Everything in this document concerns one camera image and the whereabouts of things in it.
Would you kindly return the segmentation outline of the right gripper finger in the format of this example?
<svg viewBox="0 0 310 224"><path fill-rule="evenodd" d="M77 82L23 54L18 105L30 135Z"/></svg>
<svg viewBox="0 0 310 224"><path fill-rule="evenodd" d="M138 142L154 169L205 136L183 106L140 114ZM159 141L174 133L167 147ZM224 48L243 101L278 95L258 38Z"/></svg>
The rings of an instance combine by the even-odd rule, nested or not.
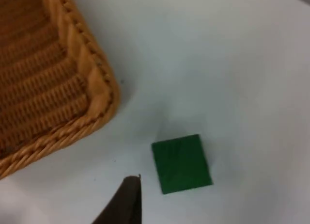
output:
<svg viewBox="0 0 310 224"><path fill-rule="evenodd" d="M141 224L141 178L127 176L93 221L94 224Z"/></svg>

